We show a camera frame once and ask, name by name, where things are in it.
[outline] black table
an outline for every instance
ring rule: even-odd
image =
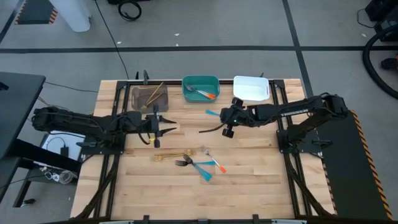
[[[32,169],[33,161],[79,172],[80,162],[17,139],[44,81],[42,75],[0,72],[0,201],[17,168]],[[30,182],[25,182],[17,201],[29,187]]]

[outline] teal plastic container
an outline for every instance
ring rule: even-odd
[[[215,94],[216,98],[211,100],[197,91],[189,91],[184,84],[191,85],[197,90]],[[218,78],[213,75],[188,75],[182,79],[182,94],[189,103],[212,103],[220,95],[220,83]]]

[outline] gray floor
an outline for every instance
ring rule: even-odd
[[[91,29],[74,33],[58,16],[52,25],[12,25],[0,49],[61,49],[113,47],[111,38],[91,0],[84,0],[93,18]],[[0,2],[0,29],[18,0]],[[126,22],[117,8],[99,0],[99,6],[119,47],[177,47],[221,45],[293,46],[281,0],[152,0],[140,3],[142,17]],[[356,11],[369,0],[289,0],[301,46],[362,46],[375,34],[356,23]],[[364,22],[369,22],[362,14]],[[235,75],[267,78],[301,78],[294,51],[190,51],[123,52],[130,77],[146,69],[151,78],[182,78],[185,75]],[[372,52],[375,65],[395,52]],[[315,94],[324,91],[343,96],[356,110],[363,125],[377,171],[395,217],[398,217],[398,174],[395,159],[398,101],[382,92],[369,78],[361,52],[303,52]],[[0,54],[0,70],[41,74],[54,83],[97,90],[100,80],[125,79],[116,53]],[[398,89],[396,72],[380,71]],[[80,93],[45,85],[41,97],[79,113],[95,107],[94,93]],[[36,107],[43,106],[38,102]],[[43,133],[26,123],[20,138],[39,144]],[[19,170],[15,180],[23,178]],[[10,186],[0,203],[0,223],[43,223],[69,217],[74,187],[33,183],[31,207],[12,208],[20,183]]]

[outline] wooden tabletop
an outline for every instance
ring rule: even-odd
[[[304,98],[299,79],[284,81],[289,102]],[[95,116],[111,114],[116,82],[101,82]],[[127,135],[126,150],[119,163],[112,219],[142,220],[144,215],[150,215],[151,220],[250,219],[252,214],[258,214],[259,218],[293,218],[283,155],[279,153],[275,135],[277,124],[260,128],[238,126],[232,139],[222,136],[221,130],[199,134],[199,130],[220,125],[219,117],[205,114],[205,110],[218,112],[229,108],[233,87],[221,85],[219,98],[211,104],[187,103],[181,86],[168,86],[168,91],[169,110],[162,115],[177,124],[162,124],[161,128],[177,129],[160,138],[160,149],[144,145],[136,134]],[[264,103],[273,103],[272,97]],[[306,117],[294,116],[293,121],[299,123]],[[209,161],[201,152],[203,146],[227,170],[222,174],[215,166],[201,166],[213,174],[209,182],[193,166],[174,165],[182,157],[160,162],[151,159],[155,153],[194,149],[195,162]],[[334,213],[321,160],[309,154],[302,154],[301,158],[308,188],[326,210]],[[96,192],[102,161],[103,156],[93,156],[83,164],[71,217],[78,215]],[[297,192],[303,213],[302,197]],[[102,215],[107,195],[106,192]]]

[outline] white plastic plate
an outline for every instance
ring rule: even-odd
[[[245,103],[256,103],[269,98],[269,82],[259,77],[234,77],[234,96]]]

